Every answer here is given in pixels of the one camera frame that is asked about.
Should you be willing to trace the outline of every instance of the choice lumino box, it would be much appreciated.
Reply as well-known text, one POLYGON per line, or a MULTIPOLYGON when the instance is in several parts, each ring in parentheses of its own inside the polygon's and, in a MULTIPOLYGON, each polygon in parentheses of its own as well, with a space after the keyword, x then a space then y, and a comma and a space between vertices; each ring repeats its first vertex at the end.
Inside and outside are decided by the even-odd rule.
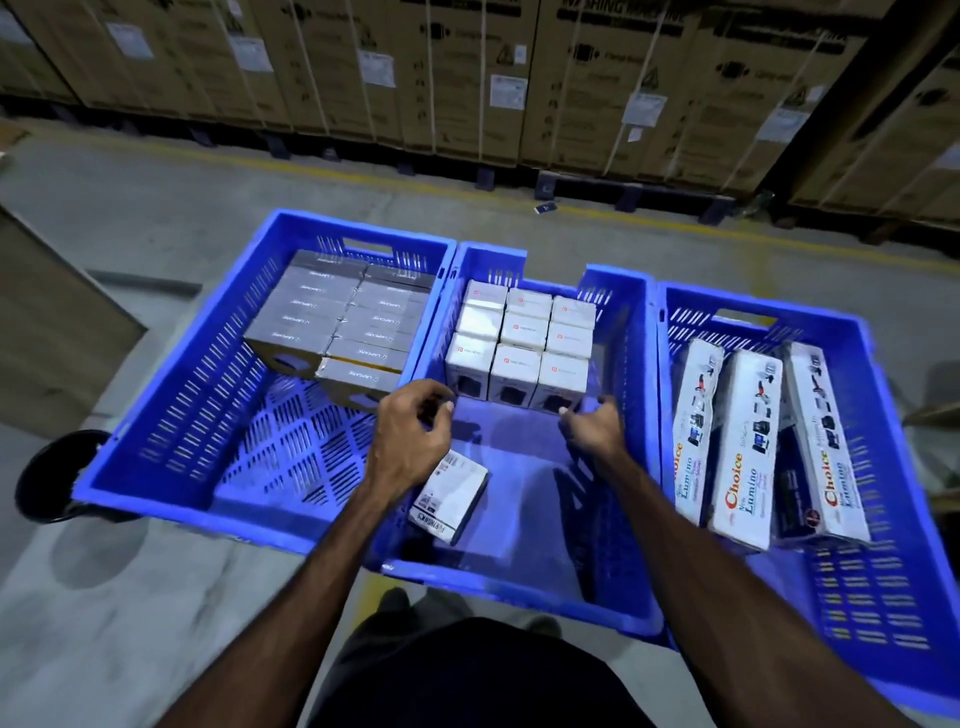
POLYGON ((782 375, 779 359, 739 350, 717 384, 707 528, 746 550, 770 547, 782 375))

